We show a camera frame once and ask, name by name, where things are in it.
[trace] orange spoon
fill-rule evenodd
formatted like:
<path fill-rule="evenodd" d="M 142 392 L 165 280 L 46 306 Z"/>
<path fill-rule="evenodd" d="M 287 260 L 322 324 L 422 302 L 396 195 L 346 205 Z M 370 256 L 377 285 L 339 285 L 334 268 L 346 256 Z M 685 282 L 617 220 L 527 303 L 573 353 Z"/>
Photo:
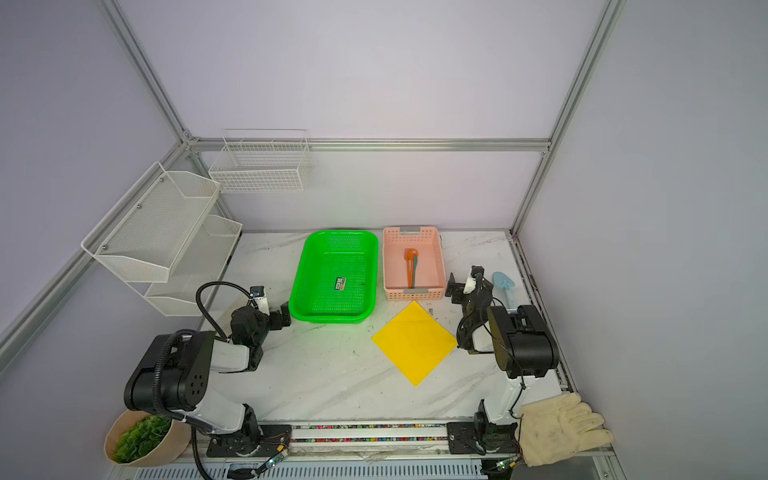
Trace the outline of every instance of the orange spoon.
<path fill-rule="evenodd" d="M 406 248 L 406 266 L 408 268 L 408 288 L 416 283 L 416 264 L 419 263 L 419 252 L 415 248 Z"/>

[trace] blue scoop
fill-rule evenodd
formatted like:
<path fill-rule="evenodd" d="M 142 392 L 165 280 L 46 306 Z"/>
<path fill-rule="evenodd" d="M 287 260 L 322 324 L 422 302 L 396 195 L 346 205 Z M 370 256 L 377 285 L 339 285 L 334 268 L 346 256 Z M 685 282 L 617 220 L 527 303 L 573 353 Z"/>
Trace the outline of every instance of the blue scoop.
<path fill-rule="evenodd" d="M 502 272 L 493 273 L 493 286 L 504 290 L 507 298 L 507 310 L 516 310 L 518 308 L 515 299 L 512 297 L 512 289 L 515 288 L 515 282 Z"/>

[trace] yellow napkin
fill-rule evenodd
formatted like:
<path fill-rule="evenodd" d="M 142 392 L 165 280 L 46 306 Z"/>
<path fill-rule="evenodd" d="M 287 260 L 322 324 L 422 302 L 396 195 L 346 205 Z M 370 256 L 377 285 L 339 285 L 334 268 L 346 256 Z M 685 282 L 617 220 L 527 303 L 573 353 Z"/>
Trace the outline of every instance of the yellow napkin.
<path fill-rule="evenodd" d="M 371 340 L 413 386 L 456 348 L 453 335 L 416 302 L 411 302 Z"/>

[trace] cotton glove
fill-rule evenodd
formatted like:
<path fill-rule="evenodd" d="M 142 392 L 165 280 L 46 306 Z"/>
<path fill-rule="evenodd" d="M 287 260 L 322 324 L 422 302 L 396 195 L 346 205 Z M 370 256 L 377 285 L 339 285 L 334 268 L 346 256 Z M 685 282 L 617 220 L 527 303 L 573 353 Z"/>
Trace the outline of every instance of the cotton glove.
<path fill-rule="evenodd" d="M 592 413 L 577 393 L 528 403 L 521 409 L 521 418 L 520 446 L 525 464 L 531 467 L 559 462 L 614 441 L 610 430 L 595 430 L 605 419 Z"/>

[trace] white mesh shelf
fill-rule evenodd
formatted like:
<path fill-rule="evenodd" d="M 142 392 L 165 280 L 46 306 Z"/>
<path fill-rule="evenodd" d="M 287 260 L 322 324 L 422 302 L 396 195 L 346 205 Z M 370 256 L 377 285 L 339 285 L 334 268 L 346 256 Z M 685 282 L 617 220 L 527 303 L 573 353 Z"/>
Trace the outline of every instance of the white mesh shelf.
<path fill-rule="evenodd" d="M 304 190 L 313 168 L 303 130 L 222 130 L 209 170 L 225 194 Z"/>
<path fill-rule="evenodd" d="M 219 279 L 242 227 L 241 223 L 208 215 L 170 279 L 150 285 L 144 298 L 165 316 L 199 316 L 195 293 L 203 283 Z M 203 291 L 203 303 L 213 291 Z"/>
<path fill-rule="evenodd" d="M 169 281 L 219 195 L 219 184 L 186 171 L 161 172 L 131 211 L 90 251 L 124 282 Z"/>

